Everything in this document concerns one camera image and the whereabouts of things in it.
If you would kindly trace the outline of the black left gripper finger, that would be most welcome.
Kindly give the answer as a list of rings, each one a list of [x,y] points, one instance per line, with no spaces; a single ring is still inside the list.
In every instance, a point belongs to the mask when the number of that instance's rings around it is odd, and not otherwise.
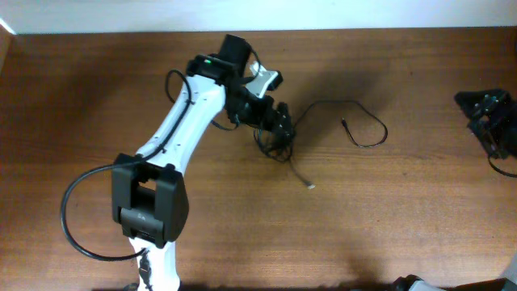
[[[274,110],[273,122],[276,121],[288,121],[292,123],[291,116],[288,111],[288,105],[284,102],[279,102],[277,104],[276,110]]]
[[[274,142],[291,142],[294,138],[294,129],[288,121],[268,122],[264,128],[273,134]]]

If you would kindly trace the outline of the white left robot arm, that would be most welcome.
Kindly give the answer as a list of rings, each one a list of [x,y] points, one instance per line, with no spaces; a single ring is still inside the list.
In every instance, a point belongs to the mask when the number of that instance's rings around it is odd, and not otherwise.
[[[134,154],[119,154],[111,173],[111,212],[137,256],[139,281],[130,290],[177,290],[175,242],[189,212],[184,175],[201,137],[226,111],[232,124],[273,132],[277,145],[294,136],[288,107],[269,92],[278,70],[248,62],[250,44],[227,35],[218,53],[187,63],[183,86],[154,135]]]

